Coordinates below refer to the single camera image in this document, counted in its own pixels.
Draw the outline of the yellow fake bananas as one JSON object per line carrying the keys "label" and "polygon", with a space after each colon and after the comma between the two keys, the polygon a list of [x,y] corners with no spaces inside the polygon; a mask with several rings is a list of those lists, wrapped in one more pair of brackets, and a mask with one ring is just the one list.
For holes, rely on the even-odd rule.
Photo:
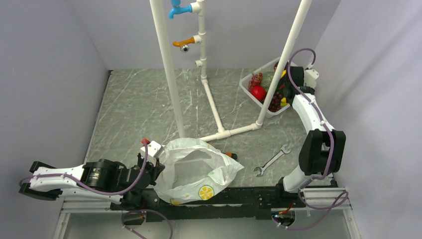
{"label": "yellow fake bananas", "polygon": [[281,98],[281,100],[280,100],[280,107],[285,107],[285,106],[287,106],[289,103],[287,102],[287,98],[286,97],[283,97],[283,98]]}

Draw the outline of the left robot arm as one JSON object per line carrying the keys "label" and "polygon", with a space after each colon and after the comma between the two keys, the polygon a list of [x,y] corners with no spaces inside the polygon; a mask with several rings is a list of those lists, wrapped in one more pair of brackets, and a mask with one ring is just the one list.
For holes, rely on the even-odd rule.
{"label": "left robot arm", "polygon": [[165,166],[159,161],[146,161],[141,154],[137,159],[137,164],[130,168],[107,159],[63,169],[35,161],[30,168],[32,176],[20,180],[19,193],[44,201],[58,198],[108,201],[112,210],[140,209],[150,196],[145,189],[156,185]]}

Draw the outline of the white printed plastic bag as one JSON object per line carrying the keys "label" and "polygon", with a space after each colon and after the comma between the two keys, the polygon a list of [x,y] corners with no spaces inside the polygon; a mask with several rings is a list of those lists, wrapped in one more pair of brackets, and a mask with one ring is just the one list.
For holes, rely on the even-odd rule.
{"label": "white printed plastic bag", "polygon": [[170,141],[159,161],[165,168],[153,188],[161,200],[172,205],[211,199],[244,168],[209,143],[194,138]]}

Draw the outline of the red fake grapes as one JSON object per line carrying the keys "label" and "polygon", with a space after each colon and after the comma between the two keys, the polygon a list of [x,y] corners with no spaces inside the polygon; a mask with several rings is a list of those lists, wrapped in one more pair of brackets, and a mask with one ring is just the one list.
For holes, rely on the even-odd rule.
{"label": "red fake grapes", "polygon": [[248,91],[251,92],[251,90],[255,87],[255,86],[260,86],[261,82],[263,80],[263,74],[262,73],[258,73],[258,74],[253,74],[249,83],[248,83]]}

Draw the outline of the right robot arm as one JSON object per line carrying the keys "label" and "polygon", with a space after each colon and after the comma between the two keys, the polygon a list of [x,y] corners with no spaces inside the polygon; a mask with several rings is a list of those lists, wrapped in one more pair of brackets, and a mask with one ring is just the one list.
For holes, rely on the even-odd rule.
{"label": "right robot arm", "polygon": [[293,201],[293,192],[305,187],[306,183],[340,170],[346,135],[326,120],[317,105],[314,88],[305,86],[303,67],[286,67],[281,81],[284,83],[283,96],[298,113],[307,133],[298,166],[282,179],[283,188],[274,193],[276,204],[285,207]]}

